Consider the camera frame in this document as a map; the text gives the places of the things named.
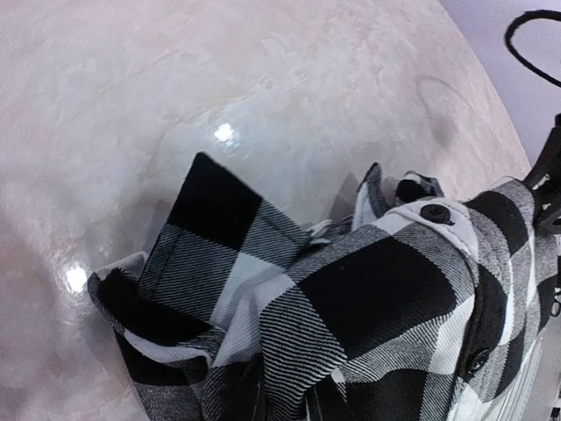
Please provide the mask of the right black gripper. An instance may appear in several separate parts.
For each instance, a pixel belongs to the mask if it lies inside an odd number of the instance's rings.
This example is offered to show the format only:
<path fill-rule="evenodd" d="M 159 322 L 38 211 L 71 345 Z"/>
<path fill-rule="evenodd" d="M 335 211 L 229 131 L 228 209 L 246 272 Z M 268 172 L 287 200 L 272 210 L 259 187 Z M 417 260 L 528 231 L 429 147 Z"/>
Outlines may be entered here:
<path fill-rule="evenodd" d="M 560 234 L 560 114 L 535 165 L 523 180 L 536 199 L 536 229 Z"/>

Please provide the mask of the black white plaid shirt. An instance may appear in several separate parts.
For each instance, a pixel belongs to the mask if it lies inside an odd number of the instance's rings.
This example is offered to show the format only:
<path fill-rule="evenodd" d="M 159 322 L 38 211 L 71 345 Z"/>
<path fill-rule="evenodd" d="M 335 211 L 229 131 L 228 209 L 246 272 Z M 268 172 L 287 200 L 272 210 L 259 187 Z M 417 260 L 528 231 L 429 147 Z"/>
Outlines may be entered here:
<path fill-rule="evenodd" d="M 153 250 L 93 273 L 152 420 L 481 420 L 551 313 L 558 252 L 507 179 L 473 199 L 373 165 L 302 228 L 199 153 Z"/>

